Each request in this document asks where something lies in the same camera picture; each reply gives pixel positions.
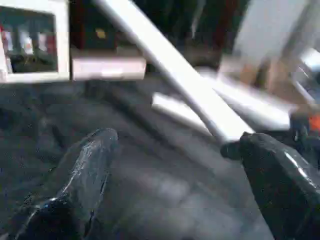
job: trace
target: white tube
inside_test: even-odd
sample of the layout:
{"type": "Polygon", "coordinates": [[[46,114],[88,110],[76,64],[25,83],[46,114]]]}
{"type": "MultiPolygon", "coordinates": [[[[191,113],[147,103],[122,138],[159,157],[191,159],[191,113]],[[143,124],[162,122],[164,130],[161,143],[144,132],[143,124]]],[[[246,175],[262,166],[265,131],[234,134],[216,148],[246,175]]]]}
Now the white tube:
{"type": "Polygon", "coordinates": [[[184,123],[192,129],[212,136],[200,117],[183,101],[155,92],[152,96],[152,108],[174,118],[180,123],[184,123]]]}
{"type": "Polygon", "coordinates": [[[95,2],[166,75],[220,143],[237,141],[244,132],[254,132],[132,1],[95,2]]]}
{"type": "Polygon", "coordinates": [[[209,69],[198,71],[238,114],[265,130],[287,130],[298,106],[209,69]]]}

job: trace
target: orange object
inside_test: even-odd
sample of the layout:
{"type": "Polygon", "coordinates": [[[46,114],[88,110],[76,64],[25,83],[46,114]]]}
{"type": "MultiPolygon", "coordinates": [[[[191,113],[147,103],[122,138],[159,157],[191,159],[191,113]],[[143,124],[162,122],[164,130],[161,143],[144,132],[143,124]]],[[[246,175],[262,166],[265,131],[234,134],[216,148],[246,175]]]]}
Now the orange object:
{"type": "Polygon", "coordinates": [[[320,115],[309,117],[309,125],[311,130],[320,131],[320,115]]]}

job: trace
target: display case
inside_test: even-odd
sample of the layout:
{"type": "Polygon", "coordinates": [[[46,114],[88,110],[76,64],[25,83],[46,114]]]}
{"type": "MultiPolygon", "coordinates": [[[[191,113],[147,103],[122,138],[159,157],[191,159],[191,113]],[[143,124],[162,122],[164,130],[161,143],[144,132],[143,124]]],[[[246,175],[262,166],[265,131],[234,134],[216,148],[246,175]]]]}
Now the display case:
{"type": "Polygon", "coordinates": [[[70,79],[66,0],[0,0],[0,81],[70,79]]]}

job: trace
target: cardboard box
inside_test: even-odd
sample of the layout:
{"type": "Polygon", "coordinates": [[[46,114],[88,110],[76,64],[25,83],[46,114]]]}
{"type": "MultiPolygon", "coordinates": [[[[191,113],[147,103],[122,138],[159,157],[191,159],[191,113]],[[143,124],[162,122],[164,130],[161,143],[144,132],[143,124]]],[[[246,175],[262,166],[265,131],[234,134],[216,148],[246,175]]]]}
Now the cardboard box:
{"type": "Polygon", "coordinates": [[[222,58],[219,73],[266,91],[280,99],[297,105],[307,105],[305,98],[298,92],[290,79],[290,72],[296,66],[294,60],[267,59],[261,66],[245,63],[239,57],[222,58]]]}

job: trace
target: wrinkled fabric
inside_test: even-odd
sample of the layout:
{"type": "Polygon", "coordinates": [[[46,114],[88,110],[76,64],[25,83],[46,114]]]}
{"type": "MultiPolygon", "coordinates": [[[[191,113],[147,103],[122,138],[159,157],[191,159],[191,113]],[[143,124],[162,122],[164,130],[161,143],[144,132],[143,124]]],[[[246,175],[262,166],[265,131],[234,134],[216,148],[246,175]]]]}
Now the wrinkled fabric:
{"type": "MultiPolygon", "coordinates": [[[[242,165],[222,158],[211,139],[151,109],[154,92],[177,94],[163,79],[97,81],[78,91],[83,87],[55,83],[33,86],[32,91],[48,119],[43,132],[53,138],[49,150],[60,149],[57,155],[96,129],[117,131],[119,147],[90,239],[273,239],[242,165]],[[51,126],[58,131],[48,130],[51,126]]],[[[36,133],[39,122],[34,123],[36,133]]],[[[34,156],[37,148],[32,146],[39,146],[39,138],[35,134],[30,139],[34,156]]],[[[46,166],[48,158],[34,158],[39,169],[43,167],[42,174],[36,167],[32,176],[38,185],[59,161],[46,166]]],[[[7,162],[6,171],[12,168],[12,179],[28,175],[2,161],[7,162]]],[[[33,187],[0,198],[1,224],[33,187]]]]}

